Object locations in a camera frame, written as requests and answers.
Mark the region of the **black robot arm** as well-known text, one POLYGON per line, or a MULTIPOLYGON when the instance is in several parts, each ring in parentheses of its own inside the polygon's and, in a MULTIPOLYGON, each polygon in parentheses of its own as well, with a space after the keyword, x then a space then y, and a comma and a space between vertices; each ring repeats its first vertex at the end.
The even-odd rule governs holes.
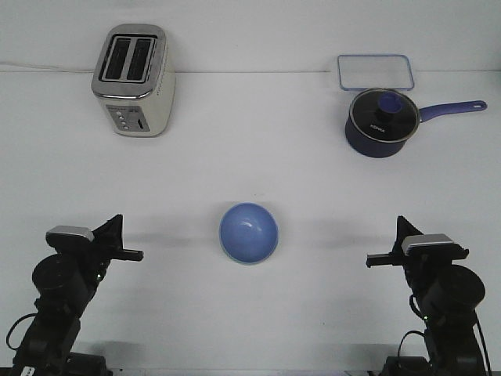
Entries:
POLYGON ((73 352, 81 317, 113 260, 142 261, 142 251, 123 246, 123 216, 90 230, 55 226, 45 234, 54 254, 34 268, 39 296, 35 313, 15 347, 11 375, 111 375, 104 356, 73 352))
POLYGON ((391 252, 366 264, 402 267, 409 306, 425 329, 427 357, 389 356, 382 375, 490 375, 492 368, 476 308, 485 297, 481 278, 459 262, 469 251, 443 233, 420 232, 404 216, 396 222, 391 252))

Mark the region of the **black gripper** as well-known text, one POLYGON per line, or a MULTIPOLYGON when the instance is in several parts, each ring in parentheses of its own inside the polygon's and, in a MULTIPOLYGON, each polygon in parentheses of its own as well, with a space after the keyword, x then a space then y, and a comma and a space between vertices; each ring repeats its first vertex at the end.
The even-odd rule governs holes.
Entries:
POLYGON ((455 241, 450 245, 421 247, 419 240, 423 240, 423 236, 411 222, 399 215, 391 251, 386 254, 368 255, 366 266, 401 266, 411 290, 420 291, 431 284, 439 270, 469 255, 469 250, 455 241))
POLYGON ((98 286, 112 260, 141 262, 143 251, 123 248, 123 215, 117 214, 92 231, 94 241, 65 240, 58 252, 72 256, 86 284, 98 286))

